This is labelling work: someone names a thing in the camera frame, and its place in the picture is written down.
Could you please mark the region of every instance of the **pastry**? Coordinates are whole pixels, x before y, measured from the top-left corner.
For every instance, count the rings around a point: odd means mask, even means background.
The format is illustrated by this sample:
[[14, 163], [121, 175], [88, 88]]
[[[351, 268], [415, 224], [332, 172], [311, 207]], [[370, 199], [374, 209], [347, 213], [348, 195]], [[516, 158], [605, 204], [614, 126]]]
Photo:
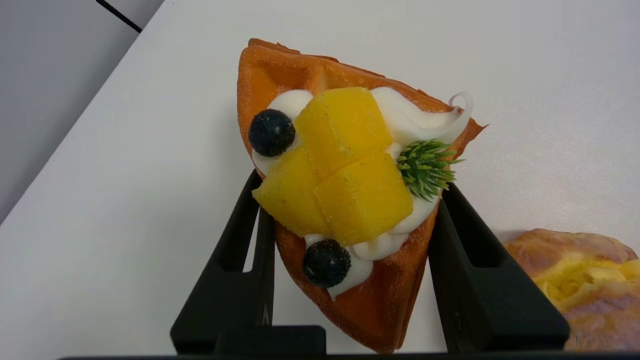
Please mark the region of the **pastry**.
[[640, 260], [630, 247], [546, 229], [505, 247], [567, 319], [565, 350], [640, 350]]
[[280, 44], [251, 39], [242, 52], [238, 123], [282, 261], [377, 352], [403, 344], [449, 165], [483, 129], [472, 105]]

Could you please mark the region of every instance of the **yellow fruit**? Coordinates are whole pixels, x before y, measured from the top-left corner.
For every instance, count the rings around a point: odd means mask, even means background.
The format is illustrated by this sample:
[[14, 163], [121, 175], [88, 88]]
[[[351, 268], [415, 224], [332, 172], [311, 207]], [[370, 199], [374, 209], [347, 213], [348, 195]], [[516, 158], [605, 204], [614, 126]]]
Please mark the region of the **yellow fruit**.
[[378, 103], [365, 88], [337, 88], [315, 96], [295, 126], [321, 180], [393, 142]]
[[253, 197], [275, 220], [298, 236], [330, 234], [314, 189], [319, 180], [303, 147], [286, 152], [273, 165]]
[[383, 151], [338, 170], [316, 188], [316, 197], [342, 246], [373, 240], [413, 211], [400, 171]]

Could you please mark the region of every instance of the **waffle slice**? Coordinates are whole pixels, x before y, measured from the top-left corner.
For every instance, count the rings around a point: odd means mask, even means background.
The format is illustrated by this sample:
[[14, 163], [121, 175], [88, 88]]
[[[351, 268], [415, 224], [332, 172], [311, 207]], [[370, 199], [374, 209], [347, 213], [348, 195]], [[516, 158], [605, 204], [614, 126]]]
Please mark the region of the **waffle slice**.
[[[389, 86], [423, 111], [452, 110], [420, 90], [339, 63], [334, 58], [300, 54], [280, 44], [251, 39], [240, 57], [237, 82], [238, 123], [246, 150], [251, 154], [248, 132], [254, 115], [266, 109], [277, 95], [294, 89], [317, 95], [323, 90], [351, 86], [368, 89]], [[469, 120], [464, 132], [453, 143], [456, 157], [482, 129], [475, 120]], [[436, 213], [437, 208], [410, 234], [398, 252], [375, 261], [368, 280], [339, 295], [335, 301], [325, 289], [311, 285], [303, 274], [305, 240], [276, 224], [276, 242], [294, 282], [329, 320], [363, 345], [379, 353], [391, 353], [404, 341], [422, 281]]]

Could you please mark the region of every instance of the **green garnish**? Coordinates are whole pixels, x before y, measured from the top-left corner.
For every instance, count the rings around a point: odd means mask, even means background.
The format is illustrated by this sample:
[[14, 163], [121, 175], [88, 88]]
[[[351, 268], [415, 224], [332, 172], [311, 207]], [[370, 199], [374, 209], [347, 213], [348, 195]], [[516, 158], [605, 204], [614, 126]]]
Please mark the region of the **green garnish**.
[[462, 161], [447, 160], [456, 154], [455, 151], [447, 151], [450, 146], [438, 140], [419, 140], [400, 152], [398, 169], [412, 194], [432, 201], [434, 197], [440, 197], [440, 189], [449, 189], [447, 183], [456, 179], [456, 172], [446, 167]]

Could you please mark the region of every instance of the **white surface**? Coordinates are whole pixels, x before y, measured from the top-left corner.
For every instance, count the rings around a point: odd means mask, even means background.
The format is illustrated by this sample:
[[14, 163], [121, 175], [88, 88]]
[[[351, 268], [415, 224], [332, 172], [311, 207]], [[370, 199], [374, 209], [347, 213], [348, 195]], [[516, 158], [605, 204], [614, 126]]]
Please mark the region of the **white surface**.
[[95, 1], [0, 1], [0, 223], [137, 36]]
[[164, 0], [107, 0], [120, 13], [144, 29]]
[[[458, 184], [497, 234], [595, 231], [640, 250], [640, 3], [166, 1], [0, 227], [0, 354], [172, 353], [169, 329], [252, 168], [249, 37], [338, 57], [491, 126]], [[366, 352], [276, 266], [275, 323]], [[429, 271], [402, 351], [444, 350]]]

